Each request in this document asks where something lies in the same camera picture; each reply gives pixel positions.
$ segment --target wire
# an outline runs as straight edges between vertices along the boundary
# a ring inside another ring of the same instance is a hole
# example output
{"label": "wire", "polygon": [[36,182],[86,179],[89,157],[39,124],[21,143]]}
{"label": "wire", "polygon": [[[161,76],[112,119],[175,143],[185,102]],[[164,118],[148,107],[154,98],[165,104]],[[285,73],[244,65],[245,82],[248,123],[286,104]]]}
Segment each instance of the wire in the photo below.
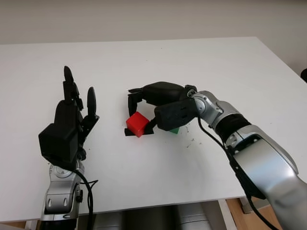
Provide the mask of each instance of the wire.
{"label": "wire", "polygon": [[[225,146],[218,140],[216,139],[211,133],[209,133],[206,129],[204,129],[204,127],[201,124],[201,118],[198,116],[198,125],[200,126],[201,130],[207,134],[209,137],[211,137],[226,153],[226,155],[229,157],[229,152],[228,150],[225,148]],[[252,208],[252,210],[255,212],[255,214],[263,221],[263,223],[265,223],[270,229],[272,230],[278,230],[276,227],[274,227],[270,222],[268,222],[268,220],[260,214],[260,212],[258,212],[258,210],[256,209],[256,207],[254,206],[254,203],[251,200],[251,196],[246,194],[246,197],[248,199],[249,205]]]}
{"label": "wire", "polygon": [[90,187],[89,183],[87,182],[85,176],[78,170],[73,170],[73,173],[77,174],[84,182],[87,191],[88,191],[88,199],[87,199],[87,206],[89,209],[89,214],[88,214],[88,221],[87,221],[87,230],[92,230],[92,222],[93,222],[93,193],[92,193],[92,187]]}
{"label": "wire", "polygon": [[216,139],[211,133],[209,133],[206,129],[204,129],[204,127],[201,124],[201,118],[199,116],[197,117],[197,120],[201,130],[209,137],[211,137],[226,152],[227,150],[225,149],[224,145],[222,145],[222,143],[218,139]]}
{"label": "wire", "polygon": [[[92,184],[91,185],[91,189],[92,189],[97,182],[98,182],[98,180],[94,180],[94,181],[90,181],[88,184]],[[87,194],[87,206],[90,209],[90,207],[89,207],[89,199],[90,199],[90,196],[89,196],[89,193],[88,193]]]}
{"label": "wire", "polygon": [[251,209],[255,212],[255,214],[272,230],[278,230],[278,228],[276,228],[274,225],[272,225],[270,222],[268,222],[268,220],[261,215],[261,213],[256,209],[256,207],[254,206],[254,203],[251,200],[251,196],[247,196],[249,205],[251,207]]}

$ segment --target block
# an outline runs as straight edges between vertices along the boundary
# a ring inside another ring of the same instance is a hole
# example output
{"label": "block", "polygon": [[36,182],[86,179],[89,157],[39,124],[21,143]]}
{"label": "block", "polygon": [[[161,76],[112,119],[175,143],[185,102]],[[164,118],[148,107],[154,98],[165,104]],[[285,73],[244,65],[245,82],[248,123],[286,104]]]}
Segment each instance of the block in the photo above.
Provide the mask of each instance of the block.
{"label": "block", "polygon": [[149,123],[149,120],[144,117],[139,112],[135,112],[131,117],[126,121],[127,128],[134,133],[137,137],[140,137],[144,133],[146,125]]}
{"label": "block", "polygon": [[178,134],[178,132],[179,132],[179,127],[170,130],[170,132],[175,133],[175,134]]}

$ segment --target green cube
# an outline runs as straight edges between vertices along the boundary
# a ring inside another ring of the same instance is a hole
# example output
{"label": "green cube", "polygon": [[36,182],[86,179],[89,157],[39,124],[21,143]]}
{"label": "green cube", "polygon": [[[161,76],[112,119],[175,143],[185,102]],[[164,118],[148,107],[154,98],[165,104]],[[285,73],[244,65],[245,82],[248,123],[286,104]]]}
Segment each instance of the green cube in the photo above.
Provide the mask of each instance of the green cube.
{"label": "green cube", "polygon": [[178,134],[178,132],[179,132],[179,127],[170,130],[170,132],[175,133],[175,134]]}

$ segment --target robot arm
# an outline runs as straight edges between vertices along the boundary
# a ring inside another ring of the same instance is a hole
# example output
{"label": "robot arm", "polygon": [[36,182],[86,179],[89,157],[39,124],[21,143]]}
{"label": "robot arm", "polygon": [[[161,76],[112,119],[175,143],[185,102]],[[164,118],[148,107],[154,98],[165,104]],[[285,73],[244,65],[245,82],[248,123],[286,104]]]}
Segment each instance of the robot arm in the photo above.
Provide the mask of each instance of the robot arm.
{"label": "robot arm", "polygon": [[83,144],[96,124],[96,99],[93,87],[88,90],[88,115],[82,117],[83,103],[71,70],[64,67],[64,97],[55,114],[54,123],[47,126],[39,135],[42,156],[51,163],[50,185],[45,195],[41,214],[41,230],[73,230],[79,216],[79,204],[83,199],[80,189],[81,179],[88,189],[89,220],[92,227],[93,197],[84,177],[82,161],[86,159]]}
{"label": "robot arm", "polygon": [[[197,92],[194,86],[184,88],[168,82],[150,84],[130,93],[130,101],[138,96],[137,102],[145,99],[157,105],[154,113],[160,129],[183,126],[195,117],[208,123],[221,138],[222,148],[247,197],[268,199],[284,230],[307,229],[307,184],[297,176],[295,162],[231,104],[219,101],[208,91]],[[131,115],[136,105],[130,105]]]}
{"label": "robot arm", "polygon": [[219,135],[248,196],[267,198],[284,230],[307,229],[307,184],[291,156],[231,104],[210,92],[192,95],[200,117]]}

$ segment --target white table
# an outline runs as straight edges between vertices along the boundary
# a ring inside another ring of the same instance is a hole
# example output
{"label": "white table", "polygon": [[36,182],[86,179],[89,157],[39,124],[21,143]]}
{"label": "white table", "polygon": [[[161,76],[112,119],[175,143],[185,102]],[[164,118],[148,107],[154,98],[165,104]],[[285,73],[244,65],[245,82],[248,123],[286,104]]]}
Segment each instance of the white table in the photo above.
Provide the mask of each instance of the white table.
{"label": "white table", "polygon": [[[63,99],[64,65],[84,104],[87,89],[96,91],[100,120],[84,161],[87,179],[99,180],[96,213],[244,195],[196,120],[178,135],[155,128],[154,135],[124,136],[127,89],[156,81],[193,84],[230,102],[292,155],[307,181],[307,85],[257,38],[3,45],[0,221],[40,217],[49,165],[38,134]],[[153,110],[139,105],[149,119]],[[85,201],[80,212],[88,212]]]}

